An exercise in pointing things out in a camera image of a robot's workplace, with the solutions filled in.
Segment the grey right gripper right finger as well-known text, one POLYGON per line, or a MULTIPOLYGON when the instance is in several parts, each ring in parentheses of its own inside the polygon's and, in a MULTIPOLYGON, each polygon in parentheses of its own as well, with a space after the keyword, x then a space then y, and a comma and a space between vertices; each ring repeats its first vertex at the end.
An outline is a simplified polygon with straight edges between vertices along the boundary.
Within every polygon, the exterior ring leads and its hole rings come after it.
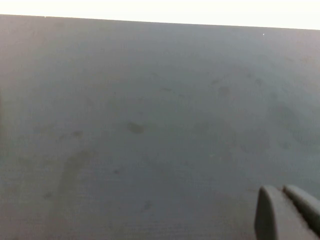
POLYGON ((285 185, 283 192, 305 219, 309 227, 320 233, 320 200, 295 185, 285 185))

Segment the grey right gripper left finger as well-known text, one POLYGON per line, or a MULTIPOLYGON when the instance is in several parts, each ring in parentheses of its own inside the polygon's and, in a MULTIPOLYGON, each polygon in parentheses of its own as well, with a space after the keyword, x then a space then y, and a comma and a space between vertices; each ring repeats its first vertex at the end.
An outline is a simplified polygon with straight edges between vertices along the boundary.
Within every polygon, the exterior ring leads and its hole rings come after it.
POLYGON ((263 185, 258 191, 254 232, 257 240, 318 240, 283 187, 263 185))

